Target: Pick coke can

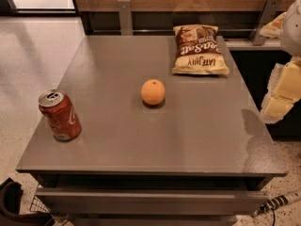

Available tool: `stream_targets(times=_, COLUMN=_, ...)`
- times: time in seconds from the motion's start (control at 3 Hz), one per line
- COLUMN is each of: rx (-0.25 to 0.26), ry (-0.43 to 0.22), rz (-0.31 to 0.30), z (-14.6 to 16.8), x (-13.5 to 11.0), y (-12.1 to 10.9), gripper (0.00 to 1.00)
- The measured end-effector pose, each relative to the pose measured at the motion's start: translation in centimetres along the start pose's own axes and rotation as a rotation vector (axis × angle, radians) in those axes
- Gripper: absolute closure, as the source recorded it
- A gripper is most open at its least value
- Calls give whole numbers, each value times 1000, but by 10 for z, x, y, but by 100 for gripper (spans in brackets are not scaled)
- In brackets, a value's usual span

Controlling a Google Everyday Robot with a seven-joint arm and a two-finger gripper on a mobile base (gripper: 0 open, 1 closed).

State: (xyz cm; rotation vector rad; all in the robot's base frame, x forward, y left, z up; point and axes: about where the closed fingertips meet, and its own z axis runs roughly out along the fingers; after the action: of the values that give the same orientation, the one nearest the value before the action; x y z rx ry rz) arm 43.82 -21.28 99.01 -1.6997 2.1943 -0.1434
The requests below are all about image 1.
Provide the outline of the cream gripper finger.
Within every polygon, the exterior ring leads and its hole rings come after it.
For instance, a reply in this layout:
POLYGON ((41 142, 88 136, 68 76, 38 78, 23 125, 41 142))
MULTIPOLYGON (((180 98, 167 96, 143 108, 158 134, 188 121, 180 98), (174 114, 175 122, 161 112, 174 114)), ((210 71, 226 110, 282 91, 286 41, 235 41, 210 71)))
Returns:
POLYGON ((293 56, 285 65, 277 63, 271 71, 267 93, 261 103, 261 118, 266 124, 281 121, 301 100, 301 57, 293 56))
POLYGON ((260 30, 260 35, 267 38, 278 38, 283 25, 286 12, 278 15, 272 22, 264 25, 260 30))

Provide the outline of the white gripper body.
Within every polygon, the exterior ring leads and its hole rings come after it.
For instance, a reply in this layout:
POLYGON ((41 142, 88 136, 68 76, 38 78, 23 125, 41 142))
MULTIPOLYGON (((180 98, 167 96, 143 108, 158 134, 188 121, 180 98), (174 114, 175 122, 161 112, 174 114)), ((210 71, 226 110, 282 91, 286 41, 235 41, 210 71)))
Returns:
POLYGON ((301 57, 301 0, 295 0, 288 8, 279 39, 284 51, 301 57))

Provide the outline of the dark robot base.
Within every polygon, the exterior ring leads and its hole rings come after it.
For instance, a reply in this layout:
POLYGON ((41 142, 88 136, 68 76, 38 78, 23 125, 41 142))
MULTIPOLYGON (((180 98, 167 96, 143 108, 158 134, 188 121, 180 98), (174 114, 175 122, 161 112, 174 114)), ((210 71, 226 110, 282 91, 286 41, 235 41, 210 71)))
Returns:
POLYGON ((0 185, 0 226, 54 226, 50 213, 21 214, 22 185, 7 178, 0 185))

